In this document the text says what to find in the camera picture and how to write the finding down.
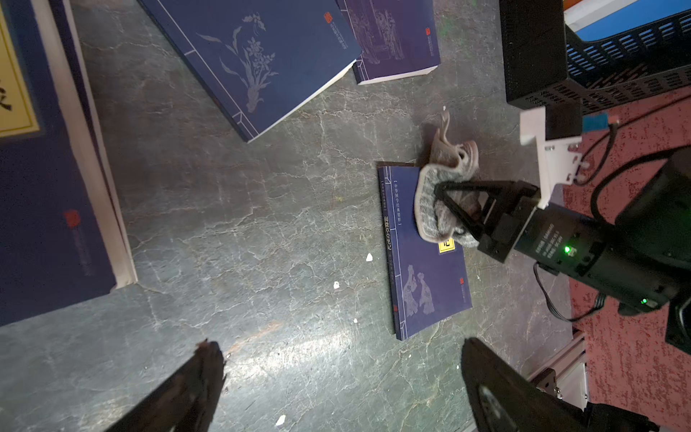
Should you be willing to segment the blue book Zhuangzi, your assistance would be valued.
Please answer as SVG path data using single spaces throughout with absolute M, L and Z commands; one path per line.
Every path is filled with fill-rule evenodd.
M 362 53 L 334 1 L 141 6 L 245 142 L 340 80 Z

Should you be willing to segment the grey knitted cloth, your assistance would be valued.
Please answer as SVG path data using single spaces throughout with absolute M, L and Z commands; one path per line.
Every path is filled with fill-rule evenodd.
M 417 231 L 427 242 L 441 244 L 453 240 L 464 248 L 476 248 L 473 237 L 452 210 L 437 197 L 435 188 L 444 182 L 462 183 L 475 179 L 479 172 L 480 152 L 475 141 L 453 143 L 447 138 L 450 113 L 441 113 L 441 127 L 435 131 L 428 163 L 420 169 L 414 199 Z

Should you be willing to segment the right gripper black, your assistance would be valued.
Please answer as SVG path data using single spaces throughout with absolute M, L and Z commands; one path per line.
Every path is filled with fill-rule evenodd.
M 524 181 L 445 181 L 435 198 L 476 240 L 503 262 L 523 254 L 553 275 L 567 275 L 618 300 L 635 316 L 683 303 L 683 271 L 635 249 L 615 227 L 561 205 L 536 207 L 539 188 Z

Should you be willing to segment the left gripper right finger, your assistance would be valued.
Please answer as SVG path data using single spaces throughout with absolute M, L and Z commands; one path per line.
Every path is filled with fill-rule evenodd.
M 478 338 L 462 345 L 461 371 L 480 431 L 657 431 L 641 414 L 589 402 L 581 410 L 529 383 Z

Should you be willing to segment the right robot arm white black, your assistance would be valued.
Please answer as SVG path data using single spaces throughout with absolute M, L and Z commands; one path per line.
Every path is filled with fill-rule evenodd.
M 631 168 L 662 161 L 654 177 L 607 222 L 597 203 L 602 191 Z M 590 215 L 550 203 L 523 181 L 445 181 L 434 189 L 478 241 L 478 249 L 504 262 L 512 251 L 534 260 L 534 270 L 567 275 L 599 291 L 622 316 L 668 307 L 665 340 L 690 351 L 690 147 L 633 159 L 604 178 L 590 197 Z

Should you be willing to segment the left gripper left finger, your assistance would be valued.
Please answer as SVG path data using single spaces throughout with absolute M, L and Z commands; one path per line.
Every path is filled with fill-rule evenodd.
M 225 358 L 219 344 L 205 340 L 193 356 L 110 431 L 207 431 L 225 385 Z

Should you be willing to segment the blue book Mengxi Bitan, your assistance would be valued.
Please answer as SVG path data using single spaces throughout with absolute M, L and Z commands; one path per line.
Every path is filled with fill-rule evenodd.
M 138 277 L 67 1 L 1 5 L 1 322 Z

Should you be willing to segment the blue book Yuewei notes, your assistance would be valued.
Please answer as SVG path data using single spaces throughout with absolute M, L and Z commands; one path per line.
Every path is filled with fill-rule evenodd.
M 377 167 L 396 338 L 404 341 L 473 307 L 464 248 L 451 239 L 430 243 L 417 231 L 418 167 Z

